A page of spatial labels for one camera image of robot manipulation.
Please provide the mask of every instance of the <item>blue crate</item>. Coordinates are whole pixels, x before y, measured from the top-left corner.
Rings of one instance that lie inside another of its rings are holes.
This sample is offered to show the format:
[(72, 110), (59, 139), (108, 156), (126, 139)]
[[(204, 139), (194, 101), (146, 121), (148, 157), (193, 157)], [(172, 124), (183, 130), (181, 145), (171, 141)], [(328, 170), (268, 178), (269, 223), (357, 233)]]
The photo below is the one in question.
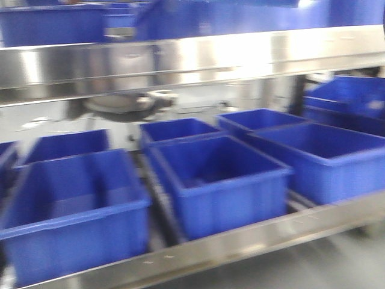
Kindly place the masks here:
[(330, 26), (382, 24), (385, 0), (332, 0)]
[(342, 113), (381, 117), (385, 112), (385, 79), (337, 76), (306, 92), (304, 104)]
[(140, 129), (142, 148), (224, 134), (220, 129), (196, 118), (145, 123), (140, 125)]
[(104, 42), (104, 5), (0, 9), (5, 47)]
[(109, 149), (109, 144), (105, 129), (50, 135), (39, 138), (29, 154), (15, 164), (15, 169), (20, 171), (28, 164), (38, 161), (54, 160), (107, 149)]
[(224, 113), (217, 116), (217, 120), (219, 127), (241, 140), (244, 139), (245, 135), (260, 129), (276, 128), (307, 121), (303, 117), (266, 108)]
[(244, 1), (160, 0), (137, 22), (137, 39), (177, 39), (328, 26), (330, 0), (273, 7)]
[(0, 202), (13, 183), (12, 168), (16, 160), (16, 142), (0, 143)]
[(385, 138), (317, 124), (248, 136), (249, 144), (292, 166), (290, 188), (317, 204), (385, 188)]
[(385, 120), (383, 119), (355, 116), (308, 106), (305, 107), (303, 116), (323, 125), (331, 125), (385, 137)]
[(35, 163), (18, 182), (0, 225), (18, 286), (147, 251), (150, 200), (124, 150)]
[(190, 240), (284, 215), (291, 169), (232, 137), (151, 148)]

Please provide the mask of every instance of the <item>plastic crate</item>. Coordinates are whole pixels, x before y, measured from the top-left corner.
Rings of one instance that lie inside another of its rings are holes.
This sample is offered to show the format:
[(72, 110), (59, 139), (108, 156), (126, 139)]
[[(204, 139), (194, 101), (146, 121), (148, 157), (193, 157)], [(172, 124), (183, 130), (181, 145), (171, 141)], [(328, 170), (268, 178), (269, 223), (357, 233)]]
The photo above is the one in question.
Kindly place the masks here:
[(297, 8), (248, 3), (250, 1), (159, 0), (139, 18), (137, 39), (177, 39), (328, 26), (329, 0), (312, 1)]
[(220, 114), (217, 116), (217, 120), (221, 128), (229, 131), (241, 140), (244, 139), (246, 134), (260, 129), (275, 128), (308, 121), (303, 117), (266, 108)]
[(29, 166), (0, 227), (17, 285), (146, 252), (149, 205), (124, 150)]
[(385, 111), (385, 79), (337, 76), (306, 92), (304, 104), (343, 113), (381, 117)]
[(0, 9), (5, 47), (104, 42), (103, 5)]
[(16, 143), (0, 143), (0, 202), (5, 197), (6, 190), (12, 185), (12, 168), (16, 160)]
[(145, 123), (140, 128), (142, 148), (224, 134), (220, 129), (195, 118)]
[(292, 166), (290, 188), (317, 204), (385, 188), (385, 138), (317, 124), (248, 136), (251, 145)]
[(54, 160), (107, 149), (109, 149), (109, 144), (105, 129), (50, 135), (39, 138), (29, 154), (15, 164), (15, 168), (20, 170), (26, 165), (38, 161)]
[(284, 215), (291, 169), (232, 137), (154, 150), (158, 178), (190, 240)]
[(383, 23), (385, 0), (331, 0), (330, 26)]
[(323, 125), (331, 125), (385, 137), (385, 120), (383, 119), (337, 113), (316, 107), (305, 107), (303, 115)]

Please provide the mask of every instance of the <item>reflective metal surface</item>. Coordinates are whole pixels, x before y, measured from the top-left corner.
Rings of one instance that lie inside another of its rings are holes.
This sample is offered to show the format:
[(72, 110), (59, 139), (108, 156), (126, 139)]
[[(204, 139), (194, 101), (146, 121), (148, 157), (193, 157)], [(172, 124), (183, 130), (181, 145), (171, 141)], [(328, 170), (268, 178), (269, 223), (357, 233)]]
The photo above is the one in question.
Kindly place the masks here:
[(0, 49), (0, 106), (378, 66), (381, 25)]
[(26, 288), (143, 288), (383, 219), (385, 192), (326, 205)]

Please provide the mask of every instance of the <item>metal shelf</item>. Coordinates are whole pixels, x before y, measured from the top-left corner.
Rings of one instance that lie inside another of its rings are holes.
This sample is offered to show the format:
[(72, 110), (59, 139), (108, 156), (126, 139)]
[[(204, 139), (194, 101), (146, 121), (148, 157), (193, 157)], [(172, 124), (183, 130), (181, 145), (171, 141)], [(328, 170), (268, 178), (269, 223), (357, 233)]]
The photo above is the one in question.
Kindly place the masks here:
[(0, 49), (0, 107), (379, 66), (382, 25)]
[[(154, 174), (148, 169), (145, 172), (155, 205), (164, 203), (164, 192)], [(291, 194), (289, 205), (299, 211), (26, 288), (146, 288), (382, 220), (385, 191), (318, 207)]]

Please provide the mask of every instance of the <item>gray floor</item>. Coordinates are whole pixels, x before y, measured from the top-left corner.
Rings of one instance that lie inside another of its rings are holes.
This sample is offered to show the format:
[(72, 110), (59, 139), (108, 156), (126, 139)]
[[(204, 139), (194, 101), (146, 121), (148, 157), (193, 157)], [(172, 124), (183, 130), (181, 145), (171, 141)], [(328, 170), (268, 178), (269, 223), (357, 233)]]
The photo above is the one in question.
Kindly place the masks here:
[(152, 287), (166, 288), (384, 289), (385, 232), (345, 232)]

